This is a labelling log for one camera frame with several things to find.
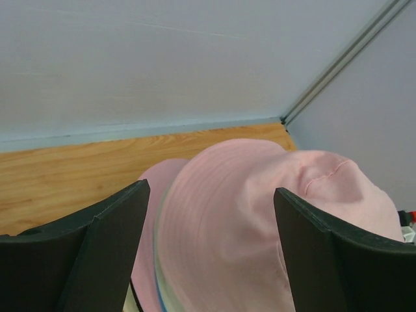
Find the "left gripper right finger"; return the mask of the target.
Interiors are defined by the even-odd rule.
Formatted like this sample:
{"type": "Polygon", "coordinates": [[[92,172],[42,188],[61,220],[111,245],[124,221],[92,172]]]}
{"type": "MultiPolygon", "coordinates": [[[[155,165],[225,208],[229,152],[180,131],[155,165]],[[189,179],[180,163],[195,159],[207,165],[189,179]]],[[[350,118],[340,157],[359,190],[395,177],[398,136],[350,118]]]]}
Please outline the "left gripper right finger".
{"type": "Polygon", "coordinates": [[[414,311],[415,246],[328,214],[285,188],[274,210],[297,311],[414,311]]]}

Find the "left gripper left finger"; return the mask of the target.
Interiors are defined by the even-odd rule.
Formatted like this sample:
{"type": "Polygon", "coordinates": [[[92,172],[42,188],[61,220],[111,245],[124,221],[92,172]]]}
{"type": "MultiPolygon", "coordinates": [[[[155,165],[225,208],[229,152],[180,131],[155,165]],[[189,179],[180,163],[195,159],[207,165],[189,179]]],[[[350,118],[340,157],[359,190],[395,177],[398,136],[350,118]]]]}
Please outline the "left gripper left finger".
{"type": "Polygon", "coordinates": [[[150,187],[136,181],[58,220],[1,236],[2,311],[121,311],[150,187]]]}

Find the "beige bucket hat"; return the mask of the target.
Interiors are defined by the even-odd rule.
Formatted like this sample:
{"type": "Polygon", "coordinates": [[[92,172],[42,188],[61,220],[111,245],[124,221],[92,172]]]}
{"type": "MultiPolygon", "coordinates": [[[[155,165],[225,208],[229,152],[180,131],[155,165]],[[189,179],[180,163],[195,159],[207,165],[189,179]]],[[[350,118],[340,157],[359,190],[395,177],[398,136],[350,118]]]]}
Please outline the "beige bucket hat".
{"type": "Polygon", "coordinates": [[[138,307],[135,301],[135,297],[130,290],[128,290],[127,292],[122,311],[123,312],[138,312],[138,307]]]}

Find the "black bucket hat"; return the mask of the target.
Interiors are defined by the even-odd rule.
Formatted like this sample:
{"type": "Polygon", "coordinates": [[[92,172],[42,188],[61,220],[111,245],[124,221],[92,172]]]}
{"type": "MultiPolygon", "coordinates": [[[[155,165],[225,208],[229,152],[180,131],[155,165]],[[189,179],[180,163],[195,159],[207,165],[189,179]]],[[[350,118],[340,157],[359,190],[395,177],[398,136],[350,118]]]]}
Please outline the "black bucket hat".
{"type": "Polygon", "coordinates": [[[134,292],[133,285],[131,283],[129,284],[129,288],[128,288],[128,292],[126,296],[125,308],[127,309],[127,311],[143,312],[140,306],[140,303],[138,301],[138,298],[134,292]]]}

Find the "blue bucket hat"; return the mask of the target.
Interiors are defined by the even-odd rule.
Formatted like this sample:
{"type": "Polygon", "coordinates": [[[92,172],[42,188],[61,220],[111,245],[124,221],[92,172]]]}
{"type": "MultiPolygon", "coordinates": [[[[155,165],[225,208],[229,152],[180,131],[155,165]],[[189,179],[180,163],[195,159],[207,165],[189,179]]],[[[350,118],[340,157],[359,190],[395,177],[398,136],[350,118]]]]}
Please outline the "blue bucket hat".
{"type": "Polygon", "coordinates": [[[165,306],[165,304],[163,302],[163,298],[161,296],[161,291],[160,291],[159,284],[158,284],[157,280],[155,280],[155,288],[156,288],[156,291],[157,291],[157,298],[158,298],[158,301],[159,301],[159,305],[161,307],[161,311],[162,312],[167,312],[166,306],[165,306]]]}

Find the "light pink hat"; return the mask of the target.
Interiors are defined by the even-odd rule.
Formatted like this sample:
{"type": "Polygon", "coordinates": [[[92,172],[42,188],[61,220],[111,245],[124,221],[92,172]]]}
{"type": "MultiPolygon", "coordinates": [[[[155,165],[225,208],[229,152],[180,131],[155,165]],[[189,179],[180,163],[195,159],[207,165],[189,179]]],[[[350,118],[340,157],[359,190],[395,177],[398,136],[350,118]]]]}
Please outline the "light pink hat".
{"type": "Polygon", "coordinates": [[[404,239],[393,201],[354,161],[227,140],[184,165],[162,207],[159,260],[184,311],[294,311],[274,212],[280,187],[359,228],[404,239]]]}

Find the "pink bucket hat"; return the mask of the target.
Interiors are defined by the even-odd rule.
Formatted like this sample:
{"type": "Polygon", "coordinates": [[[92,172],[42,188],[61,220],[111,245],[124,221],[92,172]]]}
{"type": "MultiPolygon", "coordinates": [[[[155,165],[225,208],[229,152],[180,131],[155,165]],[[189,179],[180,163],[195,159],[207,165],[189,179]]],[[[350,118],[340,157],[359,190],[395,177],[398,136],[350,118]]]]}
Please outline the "pink bucket hat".
{"type": "Polygon", "coordinates": [[[131,274],[131,284],[137,302],[143,311],[165,311],[161,304],[159,289],[155,279],[153,259],[153,232],[157,210],[163,196],[180,172],[188,163],[187,159],[167,159],[147,169],[140,179],[145,179],[150,187],[148,209],[144,220],[137,255],[131,274]]]}

